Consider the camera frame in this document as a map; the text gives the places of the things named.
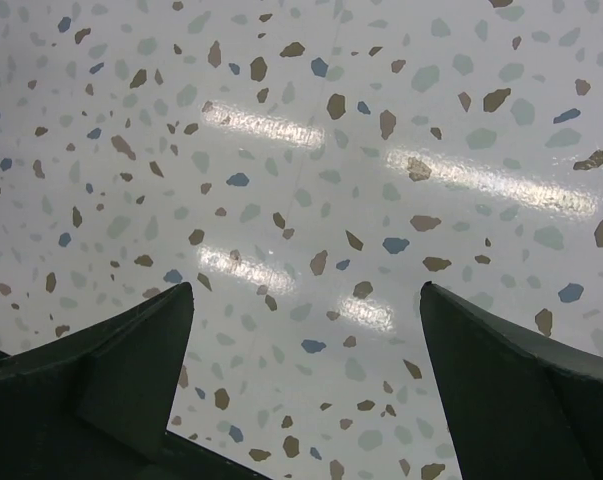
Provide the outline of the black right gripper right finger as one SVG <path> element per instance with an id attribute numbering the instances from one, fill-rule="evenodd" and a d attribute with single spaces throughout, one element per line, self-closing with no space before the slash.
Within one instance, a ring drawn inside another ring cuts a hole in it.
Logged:
<path id="1" fill-rule="evenodd" d="M 603 479 L 603 358 L 432 282 L 420 318 L 465 479 Z"/>

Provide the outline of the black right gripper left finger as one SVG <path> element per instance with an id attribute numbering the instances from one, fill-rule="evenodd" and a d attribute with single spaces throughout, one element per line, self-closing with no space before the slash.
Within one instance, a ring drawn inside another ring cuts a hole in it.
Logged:
<path id="1" fill-rule="evenodd" d="M 0 350 L 0 479 L 252 479 L 167 426 L 194 315 L 183 282 L 73 334 Z"/>

